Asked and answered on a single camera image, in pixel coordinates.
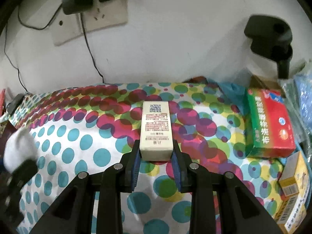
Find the beige medicine box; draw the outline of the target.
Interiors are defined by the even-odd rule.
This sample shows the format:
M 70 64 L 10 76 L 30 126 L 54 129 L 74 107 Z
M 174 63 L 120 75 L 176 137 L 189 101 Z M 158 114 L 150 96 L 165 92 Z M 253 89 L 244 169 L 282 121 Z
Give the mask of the beige medicine box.
M 169 103 L 144 101 L 140 133 L 142 159 L 152 162 L 168 161 L 173 149 Z

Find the white sock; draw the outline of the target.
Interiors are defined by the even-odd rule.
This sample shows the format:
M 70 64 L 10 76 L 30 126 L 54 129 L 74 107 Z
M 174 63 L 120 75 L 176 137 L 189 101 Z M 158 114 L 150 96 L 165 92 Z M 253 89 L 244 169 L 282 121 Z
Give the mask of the white sock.
M 34 138 L 26 127 L 19 128 L 7 140 L 4 150 L 4 167 L 13 173 L 26 160 L 38 159 Z

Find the dark metal tin box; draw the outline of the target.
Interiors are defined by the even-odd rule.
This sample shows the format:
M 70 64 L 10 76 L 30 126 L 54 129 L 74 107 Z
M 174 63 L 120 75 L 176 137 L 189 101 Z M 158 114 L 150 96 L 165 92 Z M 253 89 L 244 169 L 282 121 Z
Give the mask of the dark metal tin box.
M 7 140 L 17 131 L 17 129 L 11 124 L 10 121 L 6 123 L 3 133 L 0 138 L 0 154 L 1 157 L 4 155 L 5 145 Z

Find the yellow medicine box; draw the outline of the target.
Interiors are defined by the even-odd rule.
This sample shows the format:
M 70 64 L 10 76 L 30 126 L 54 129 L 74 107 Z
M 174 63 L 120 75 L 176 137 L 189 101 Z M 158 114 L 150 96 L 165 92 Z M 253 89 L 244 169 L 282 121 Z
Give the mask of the yellow medicine box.
M 289 156 L 279 179 L 279 184 L 286 197 L 299 194 L 303 196 L 308 189 L 309 173 L 301 152 Z

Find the black phone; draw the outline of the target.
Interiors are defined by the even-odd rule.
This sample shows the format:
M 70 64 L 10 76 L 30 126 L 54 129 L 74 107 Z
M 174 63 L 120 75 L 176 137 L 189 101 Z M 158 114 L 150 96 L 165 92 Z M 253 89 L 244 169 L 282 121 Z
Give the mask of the black phone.
M 14 97 L 14 99 L 7 105 L 7 113 L 9 115 L 14 114 L 17 107 L 21 104 L 24 99 L 24 94 L 18 94 Z

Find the red green medicine box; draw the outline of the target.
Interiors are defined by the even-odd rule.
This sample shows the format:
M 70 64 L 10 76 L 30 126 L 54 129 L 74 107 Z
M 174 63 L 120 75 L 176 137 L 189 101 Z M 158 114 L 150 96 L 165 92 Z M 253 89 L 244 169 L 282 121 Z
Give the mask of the red green medicine box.
M 287 158 L 295 150 L 293 128 L 279 91 L 249 88 L 246 116 L 246 155 Z

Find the polka dot cloth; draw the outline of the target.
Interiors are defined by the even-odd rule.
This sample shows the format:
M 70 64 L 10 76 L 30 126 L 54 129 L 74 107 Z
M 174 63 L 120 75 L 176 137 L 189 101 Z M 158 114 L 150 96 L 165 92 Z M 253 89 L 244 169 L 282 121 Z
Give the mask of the polka dot cloth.
M 131 151 L 145 100 L 168 102 L 173 137 L 194 162 L 233 172 L 270 215 L 278 212 L 284 167 L 246 157 L 243 116 L 217 84 L 97 85 L 26 95 L 10 117 L 14 127 L 29 128 L 38 154 L 38 173 L 22 190 L 18 233 L 29 233 L 79 172 L 102 172 Z

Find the clear plastic bag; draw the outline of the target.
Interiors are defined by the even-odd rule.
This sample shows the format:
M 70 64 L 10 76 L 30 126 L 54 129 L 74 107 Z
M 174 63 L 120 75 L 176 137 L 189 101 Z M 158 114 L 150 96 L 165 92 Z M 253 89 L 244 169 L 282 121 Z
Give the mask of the clear plastic bag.
M 304 69 L 289 79 L 279 79 L 292 123 L 295 140 L 311 159 L 311 68 Z

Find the white wall socket plate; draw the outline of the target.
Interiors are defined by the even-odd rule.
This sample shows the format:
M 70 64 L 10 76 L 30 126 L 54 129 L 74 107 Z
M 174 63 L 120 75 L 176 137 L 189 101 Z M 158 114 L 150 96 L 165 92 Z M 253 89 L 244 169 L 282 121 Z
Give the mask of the white wall socket plate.
M 107 27 L 128 22 L 128 0 L 94 0 L 92 9 L 83 12 L 86 32 L 101 30 Z M 82 36 L 82 25 L 79 14 L 66 15 L 60 11 L 49 27 L 54 45 L 60 46 Z

